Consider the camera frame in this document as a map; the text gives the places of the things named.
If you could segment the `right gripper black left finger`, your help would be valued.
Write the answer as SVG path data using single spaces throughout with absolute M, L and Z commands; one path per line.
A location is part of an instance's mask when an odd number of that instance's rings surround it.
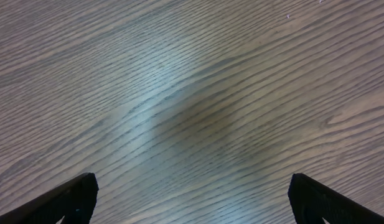
M 0 216 L 0 224 L 89 224 L 97 202 L 94 173 L 81 174 Z

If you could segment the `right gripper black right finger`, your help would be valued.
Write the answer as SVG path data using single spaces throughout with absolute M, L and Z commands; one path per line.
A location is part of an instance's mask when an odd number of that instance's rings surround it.
M 288 197 L 296 223 L 384 224 L 384 217 L 309 176 L 293 174 Z

